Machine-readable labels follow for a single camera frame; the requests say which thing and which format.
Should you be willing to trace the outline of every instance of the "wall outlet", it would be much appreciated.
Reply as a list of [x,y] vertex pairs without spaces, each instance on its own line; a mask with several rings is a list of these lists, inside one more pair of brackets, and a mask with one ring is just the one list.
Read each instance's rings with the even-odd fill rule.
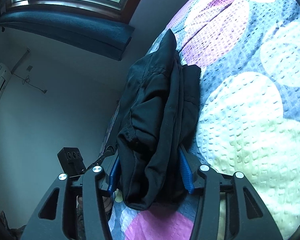
[[29,72],[30,72],[32,68],[33,68],[33,66],[29,65],[29,66],[27,67],[26,71],[29,71]]

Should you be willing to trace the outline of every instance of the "black clothing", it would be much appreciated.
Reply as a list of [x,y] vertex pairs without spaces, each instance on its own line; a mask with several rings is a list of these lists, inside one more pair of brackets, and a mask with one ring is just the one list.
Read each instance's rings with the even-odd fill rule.
[[198,119],[200,68],[181,66],[176,45],[168,30],[156,52],[131,66],[120,100],[123,200],[137,210],[159,195],[172,198],[181,179],[177,147]]

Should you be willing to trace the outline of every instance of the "window frame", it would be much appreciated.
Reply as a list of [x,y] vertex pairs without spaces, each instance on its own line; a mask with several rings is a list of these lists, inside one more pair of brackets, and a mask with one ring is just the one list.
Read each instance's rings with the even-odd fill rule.
[[129,23],[140,0],[8,0],[6,11],[50,10]]

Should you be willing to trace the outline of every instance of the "quilted blanket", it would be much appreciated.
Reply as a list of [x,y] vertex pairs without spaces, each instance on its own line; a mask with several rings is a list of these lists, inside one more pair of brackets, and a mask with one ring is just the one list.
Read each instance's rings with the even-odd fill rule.
[[[300,6],[295,0],[189,0],[149,53],[168,29],[182,62],[201,68],[190,152],[218,172],[243,172],[288,239],[300,225]],[[138,212],[117,191],[113,239],[189,239],[197,201],[189,195],[181,205]],[[224,210],[221,205],[219,239]]]

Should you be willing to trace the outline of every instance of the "blue gripper pad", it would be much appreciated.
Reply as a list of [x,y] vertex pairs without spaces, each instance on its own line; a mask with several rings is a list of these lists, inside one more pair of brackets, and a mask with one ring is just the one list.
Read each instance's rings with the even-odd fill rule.
[[181,147],[178,147],[178,153],[179,153],[179,165],[180,165],[180,172],[181,172],[183,185],[185,189],[189,192],[189,194],[192,194],[194,192],[194,185],[192,180],[191,169],[189,167],[189,164],[186,160],[186,157]]
[[112,167],[112,170],[109,174],[109,187],[108,187],[108,192],[111,195],[114,191],[117,190],[117,184],[119,182],[121,175],[121,165],[120,165],[120,160],[119,156],[117,156],[115,163]]

